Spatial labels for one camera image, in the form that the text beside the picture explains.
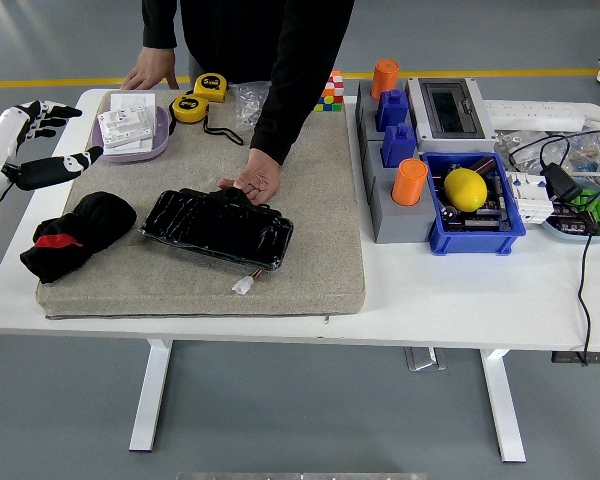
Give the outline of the person's left hand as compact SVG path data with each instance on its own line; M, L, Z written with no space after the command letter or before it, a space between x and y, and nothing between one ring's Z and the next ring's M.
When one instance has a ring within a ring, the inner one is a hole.
M245 169L237 179L222 179L220 189L241 190L254 205L266 204L280 188L280 165L265 152L251 148Z

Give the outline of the person's right hand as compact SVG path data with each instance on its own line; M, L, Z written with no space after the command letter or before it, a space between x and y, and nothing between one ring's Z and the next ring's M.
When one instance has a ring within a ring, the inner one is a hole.
M165 81L172 90L178 90L173 49L143 47L136 65L124 78L122 90L150 90Z

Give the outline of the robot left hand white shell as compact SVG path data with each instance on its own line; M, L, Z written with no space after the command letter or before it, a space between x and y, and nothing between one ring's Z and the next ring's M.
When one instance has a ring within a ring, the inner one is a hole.
M74 180L103 154L101 147L94 146L81 153L11 163L25 141L52 137L56 127L81 114L79 109L49 100L12 106L1 114L0 201L13 185L32 191Z

